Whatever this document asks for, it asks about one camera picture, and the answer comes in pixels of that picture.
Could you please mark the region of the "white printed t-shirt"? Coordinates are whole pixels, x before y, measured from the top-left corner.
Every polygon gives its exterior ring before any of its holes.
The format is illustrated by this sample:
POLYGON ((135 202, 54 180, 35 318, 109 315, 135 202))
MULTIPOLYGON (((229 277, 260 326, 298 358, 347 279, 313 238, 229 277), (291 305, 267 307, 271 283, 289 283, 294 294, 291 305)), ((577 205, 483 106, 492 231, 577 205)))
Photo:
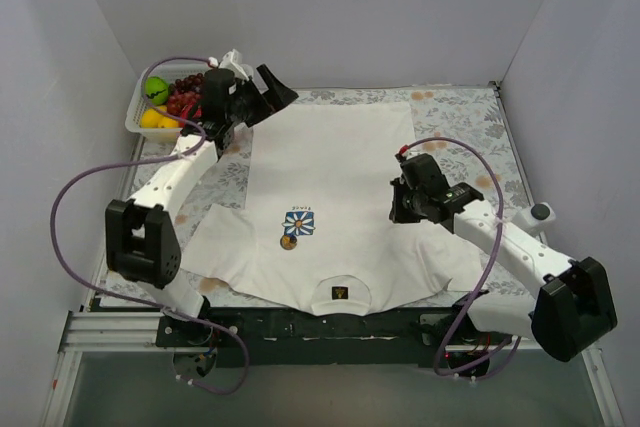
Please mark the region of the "white printed t-shirt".
POLYGON ((405 102, 286 108, 253 130, 244 207, 212 206, 182 267, 316 316, 473 289, 473 245, 429 222, 389 220, 394 155, 414 138, 405 102), (297 237, 293 250, 281 248, 284 234, 297 237))

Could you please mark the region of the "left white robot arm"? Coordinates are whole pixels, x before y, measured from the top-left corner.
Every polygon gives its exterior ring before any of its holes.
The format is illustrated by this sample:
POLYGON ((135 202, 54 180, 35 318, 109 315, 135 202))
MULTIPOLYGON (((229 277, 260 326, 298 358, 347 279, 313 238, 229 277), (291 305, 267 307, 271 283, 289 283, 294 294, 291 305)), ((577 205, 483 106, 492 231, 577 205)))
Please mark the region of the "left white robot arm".
POLYGON ((264 90, 230 61, 208 70, 201 97, 182 120, 168 160, 128 200, 114 200, 105 211, 107 267, 141 285, 154 306, 182 317, 178 334, 193 347, 211 339, 213 324, 200 314, 204 297, 180 269, 174 221, 201 177, 228 148, 238 125, 252 127, 297 100, 297 93, 266 65, 257 72, 264 90))

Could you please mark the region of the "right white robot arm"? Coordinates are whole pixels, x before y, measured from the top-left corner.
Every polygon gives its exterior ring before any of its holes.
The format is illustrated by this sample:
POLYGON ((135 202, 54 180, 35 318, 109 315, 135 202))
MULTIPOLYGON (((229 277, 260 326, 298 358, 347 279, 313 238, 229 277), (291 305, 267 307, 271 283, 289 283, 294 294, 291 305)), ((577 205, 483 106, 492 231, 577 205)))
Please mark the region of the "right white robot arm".
POLYGON ((567 362, 618 324, 608 276, 592 257, 576 260, 539 241, 538 225, 506 222, 469 184, 450 185, 429 154, 396 156, 401 174, 392 180, 389 218, 396 224, 429 221, 470 242, 510 272, 531 300, 509 303, 482 287, 454 305, 442 337, 475 344, 487 333, 536 341, 567 362))

